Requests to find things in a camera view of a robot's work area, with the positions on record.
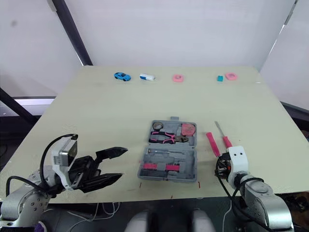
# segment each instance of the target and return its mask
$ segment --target toy car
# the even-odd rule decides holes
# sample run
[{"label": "toy car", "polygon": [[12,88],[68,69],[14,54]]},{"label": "toy car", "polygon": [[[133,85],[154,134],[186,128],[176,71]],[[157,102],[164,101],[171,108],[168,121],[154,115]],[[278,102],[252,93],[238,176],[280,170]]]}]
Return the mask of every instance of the toy car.
[{"label": "toy car", "polygon": [[119,80],[123,80],[123,81],[129,81],[129,80],[131,80],[131,77],[128,75],[128,74],[125,74],[125,73],[123,73],[123,72],[116,72],[115,74],[114,74],[114,77],[116,78],[116,79],[119,79]]}]

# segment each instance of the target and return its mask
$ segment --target tool case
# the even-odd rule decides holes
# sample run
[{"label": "tool case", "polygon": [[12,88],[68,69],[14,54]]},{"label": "tool case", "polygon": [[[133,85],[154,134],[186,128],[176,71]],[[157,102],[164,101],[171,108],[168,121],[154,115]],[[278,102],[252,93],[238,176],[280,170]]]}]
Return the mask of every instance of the tool case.
[{"label": "tool case", "polygon": [[[182,135],[182,124],[192,124],[195,127],[193,136],[186,136],[187,142],[174,144],[151,143],[152,140],[166,140],[164,135],[151,134],[153,124],[160,122],[163,128],[160,132]],[[149,146],[144,150],[138,177],[145,180],[170,180],[174,182],[195,182],[197,180],[197,125],[193,122],[181,122],[178,117],[170,121],[154,120],[148,137]]]}]

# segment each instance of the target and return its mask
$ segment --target metal frame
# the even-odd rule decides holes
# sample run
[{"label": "metal frame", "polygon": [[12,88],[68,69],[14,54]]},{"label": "metal frame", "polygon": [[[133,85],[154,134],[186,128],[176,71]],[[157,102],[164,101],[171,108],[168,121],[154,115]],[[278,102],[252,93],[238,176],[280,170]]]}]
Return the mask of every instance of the metal frame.
[{"label": "metal frame", "polygon": [[52,9],[56,11],[82,65],[93,65],[65,1],[52,0],[52,3]]},{"label": "metal frame", "polygon": [[14,112],[21,116],[26,122],[33,125],[38,119],[18,104],[9,94],[7,94],[2,88],[0,88],[0,100],[10,107]]}]

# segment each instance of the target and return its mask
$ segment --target small cube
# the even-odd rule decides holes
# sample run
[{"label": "small cube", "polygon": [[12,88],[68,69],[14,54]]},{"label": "small cube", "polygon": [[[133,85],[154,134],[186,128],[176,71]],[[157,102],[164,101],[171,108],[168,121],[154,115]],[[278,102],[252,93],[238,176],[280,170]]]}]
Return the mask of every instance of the small cube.
[{"label": "small cube", "polygon": [[223,81],[223,76],[218,76],[217,81]]}]

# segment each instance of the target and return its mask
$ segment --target white backdrop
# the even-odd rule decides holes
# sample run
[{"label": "white backdrop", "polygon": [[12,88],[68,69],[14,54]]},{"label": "white backdrop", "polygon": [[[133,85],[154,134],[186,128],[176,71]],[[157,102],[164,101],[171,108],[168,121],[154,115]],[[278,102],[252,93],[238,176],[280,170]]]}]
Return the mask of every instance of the white backdrop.
[{"label": "white backdrop", "polygon": [[261,74],[281,101],[309,110],[309,1],[299,0]]},{"label": "white backdrop", "polygon": [[[258,70],[294,0],[66,0],[95,65]],[[46,0],[0,1],[0,86],[53,96],[79,60]]]},{"label": "white backdrop", "polygon": [[46,0],[0,0],[0,86],[13,97],[56,96],[81,64]]},{"label": "white backdrop", "polygon": [[265,62],[294,0],[66,0],[95,65]]}]

